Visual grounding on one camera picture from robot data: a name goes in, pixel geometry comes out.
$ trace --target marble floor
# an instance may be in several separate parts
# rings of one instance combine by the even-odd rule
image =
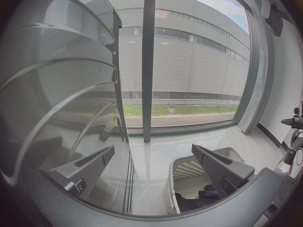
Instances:
[[[169,165],[176,157],[191,154],[192,144],[211,150],[234,148],[255,174],[262,168],[275,169],[283,150],[259,129],[244,134],[237,126],[200,133],[151,137],[143,143],[142,137],[130,137],[131,152],[137,171],[134,181],[134,215],[168,215],[164,205],[164,186]]]

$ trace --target white laundry basket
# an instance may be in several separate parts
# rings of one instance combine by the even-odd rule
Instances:
[[[242,157],[231,147],[214,150],[214,152],[245,163]],[[209,178],[194,155],[173,159],[169,166],[169,176],[164,189],[167,212],[169,214],[180,214],[175,192],[186,199],[198,199],[199,191],[204,190],[204,187],[209,184],[211,184]]]

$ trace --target metal frame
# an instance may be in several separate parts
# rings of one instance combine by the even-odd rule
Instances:
[[[143,12],[143,38],[142,38],[142,120],[143,128],[129,128],[130,137],[143,136],[144,142],[150,142],[151,136],[190,134],[194,132],[207,131],[228,127],[238,124],[243,117],[255,87],[259,67],[259,40],[252,37],[257,34],[258,29],[252,8],[245,0],[237,0],[246,9],[248,25],[251,36],[251,60],[242,100],[235,113],[234,119],[207,124],[196,124],[175,127],[151,127],[152,117],[152,73],[154,54],[154,10],[155,0],[144,0]]]
[[[144,0],[142,36],[142,123],[144,142],[150,142],[151,140],[155,8],[156,0]]]

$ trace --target building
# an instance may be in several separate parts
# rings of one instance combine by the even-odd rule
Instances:
[[[123,23],[119,65],[124,104],[142,102],[144,0],[110,0]],[[250,36],[196,0],[156,0],[153,104],[238,104],[247,81]]]

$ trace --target washing machine door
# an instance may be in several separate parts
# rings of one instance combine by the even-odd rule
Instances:
[[[7,23],[0,169],[19,208],[39,226],[252,226],[282,181],[268,169],[210,209],[131,215],[121,26],[108,0],[23,0]]]

